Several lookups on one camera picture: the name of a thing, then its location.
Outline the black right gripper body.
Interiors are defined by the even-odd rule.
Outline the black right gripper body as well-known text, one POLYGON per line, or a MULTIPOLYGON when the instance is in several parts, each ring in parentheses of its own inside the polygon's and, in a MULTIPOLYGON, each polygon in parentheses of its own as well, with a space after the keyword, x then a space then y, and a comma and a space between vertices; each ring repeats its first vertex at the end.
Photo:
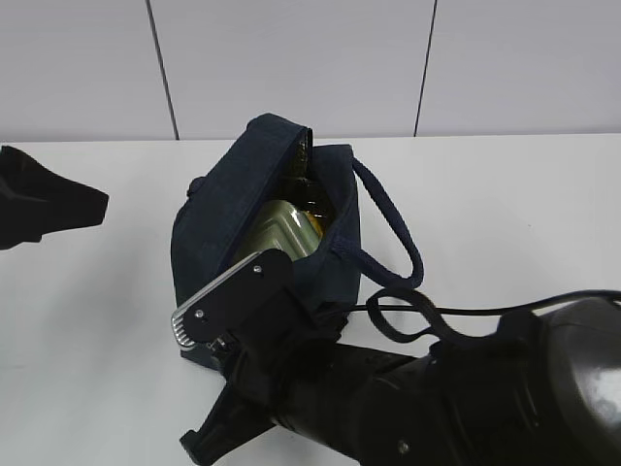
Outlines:
POLYGON ((290 385, 311 373, 340 338, 338 316, 313 316, 282 288, 240 303, 214 341, 226 380, 211 410, 212 430, 293 430, 290 385))

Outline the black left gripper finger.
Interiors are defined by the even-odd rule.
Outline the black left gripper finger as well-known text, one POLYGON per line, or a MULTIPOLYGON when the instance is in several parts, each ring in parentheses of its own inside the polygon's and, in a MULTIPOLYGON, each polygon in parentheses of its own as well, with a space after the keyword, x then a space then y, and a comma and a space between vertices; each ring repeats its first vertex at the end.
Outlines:
POLYGON ((103 223, 109 195, 63 178, 28 153, 1 148, 1 249, 103 223))

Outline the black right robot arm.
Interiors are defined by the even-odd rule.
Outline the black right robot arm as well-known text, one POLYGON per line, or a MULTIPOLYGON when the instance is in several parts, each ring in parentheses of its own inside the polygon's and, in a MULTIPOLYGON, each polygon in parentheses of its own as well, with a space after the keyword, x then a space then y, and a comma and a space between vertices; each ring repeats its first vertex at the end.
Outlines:
POLYGON ((416 358, 339 343, 289 293, 231 329, 234 358, 203 425, 198 465, 275 426, 362 465, 616 465, 620 295, 567 293, 508 308, 496 331, 452 330, 424 295, 391 289, 437 341, 416 358))

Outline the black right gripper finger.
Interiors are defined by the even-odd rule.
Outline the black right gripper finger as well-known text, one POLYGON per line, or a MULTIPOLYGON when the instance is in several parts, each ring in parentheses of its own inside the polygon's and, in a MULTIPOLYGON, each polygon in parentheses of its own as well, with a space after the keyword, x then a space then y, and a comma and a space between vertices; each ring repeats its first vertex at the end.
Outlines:
POLYGON ((201 427, 183 434, 180 444, 195 465, 209 466, 275 426, 261 406, 228 383, 201 427))

